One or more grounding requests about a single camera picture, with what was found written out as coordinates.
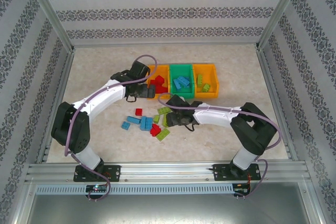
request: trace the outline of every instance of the yellow bin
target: yellow bin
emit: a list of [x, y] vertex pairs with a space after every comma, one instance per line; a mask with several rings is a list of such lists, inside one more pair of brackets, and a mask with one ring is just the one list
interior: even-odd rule
[[[148, 67], [150, 68], [151, 73], [152, 73], [154, 71], [155, 65], [149, 65]], [[155, 78], [157, 76], [162, 76], [164, 78], [164, 84], [162, 86], [168, 88], [168, 92], [170, 92], [169, 65], [158, 65], [157, 66], [155, 74], [147, 79], [148, 87], [149, 87], [149, 83], [151, 82], [151, 80], [155, 80]], [[157, 99], [159, 97], [159, 95], [160, 94], [155, 94], [154, 99]], [[170, 95], [165, 94], [165, 95], [161, 96], [161, 99], [170, 99]]]
[[[195, 81], [195, 98], [217, 98], [219, 92], [219, 82], [214, 64], [193, 64]], [[197, 76], [202, 75], [202, 86], [197, 86]], [[208, 92], [202, 92], [205, 84], [210, 85]]]

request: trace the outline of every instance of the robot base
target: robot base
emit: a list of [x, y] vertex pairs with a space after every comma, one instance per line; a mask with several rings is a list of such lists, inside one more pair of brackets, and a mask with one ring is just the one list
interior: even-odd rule
[[[101, 172], [110, 182], [119, 182], [120, 165], [104, 165]], [[80, 165], [76, 166], [74, 174], [74, 182], [105, 182], [105, 179], [89, 172]]]
[[251, 180], [260, 180], [260, 170], [258, 164], [251, 164], [241, 176], [235, 176], [231, 172], [232, 166], [230, 164], [214, 164], [212, 171], [214, 172], [215, 181], [235, 181], [235, 180], [248, 180], [248, 174]]

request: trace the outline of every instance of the blue block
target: blue block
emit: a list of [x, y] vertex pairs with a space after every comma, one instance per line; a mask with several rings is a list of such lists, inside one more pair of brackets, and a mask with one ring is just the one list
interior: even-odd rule
[[185, 88], [190, 84], [190, 82], [185, 79], [183, 76], [179, 76], [178, 79], [179, 83], [181, 83]]
[[176, 86], [176, 89], [180, 90], [181, 89], [181, 85], [179, 84], [178, 80], [174, 79], [173, 81], [174, 81], [174, 84]]
[[130, 127], [130, 123], [128, 123], [128, 122], [123, 122], [122, 123], [122, 125], [121, 125], [121, 127], [124, 129], [124, 130], [127, 130], [128, 131], [128, 128]]
[[146, 116], [142, 116], [141, 117], [141, 123], [140, 123], [140, 129], [142, 130], [142, 131], [145, 131], [146, 129], [145, 129], [145, 127], [146, 127]]
[[146, 118], [145, 130], [150, 131], [152, 129], [153, 118]]
[[138, 118], [134, 118], [132, 116], [128, 116], [127, 117], [127, 121], [130, 123], [135, 123], [135, 124], [140, 124], [141, 120]]
[[[184, 78], [187, 79], [188, 81], [190, 81], [188, 76], [185, 76]], [[190, 83], [188, 84], [187, 88], [190, 88]]]

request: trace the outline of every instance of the marble floor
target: marble floor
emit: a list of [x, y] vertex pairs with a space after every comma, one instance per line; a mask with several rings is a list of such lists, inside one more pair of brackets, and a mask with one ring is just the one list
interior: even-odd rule
[[[203, 100], [212, 105], [242, 106], [253, 102], [270, 119], [276, 120], [253, 45], [169, 45], [109, 48], [80, 48], [76, 50], [64, 101], [81, 100], [103, 86], [110, 76], [129, 69], [133, 60], [150, 54], [163, 63], [214, 63], [219, 80], [217, 99]], [[141, 60], [152, 64], [151, 59]], [[120, 126], [135, 108], [146, 116], [154, 116], [162, 106], [156, 100], [138, 99], [136, 103], [121, 100], [111, 105], [91, 124], [90, 144], [105, 162], [163, 162], [163, 161], [229, 161], [241, 147], [231, 128], [199, 125], [195, 132], [183, 126], [169, 128], [171, 133], [159, 142], [149, 132], [131, 125], [128, 131]], [[263, 155], [267, 159], [287, 159], [285, 146]], [[64, 157], [64, 147], [52, 141], [47, 162], [72, 163]]]

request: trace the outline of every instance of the patterned wallpaper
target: patterned wallpaper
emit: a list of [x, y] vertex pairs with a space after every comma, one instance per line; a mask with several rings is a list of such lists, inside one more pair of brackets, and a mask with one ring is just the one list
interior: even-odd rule
[[35, 163], [66, 52], [37, 0], [0, 0], [0, 223]]
[[336, 0], [291, 0], [264, 48], [296, 152], [336, 223]]
[[279, 0], [50, 0], [74, 45], [257, 42]]

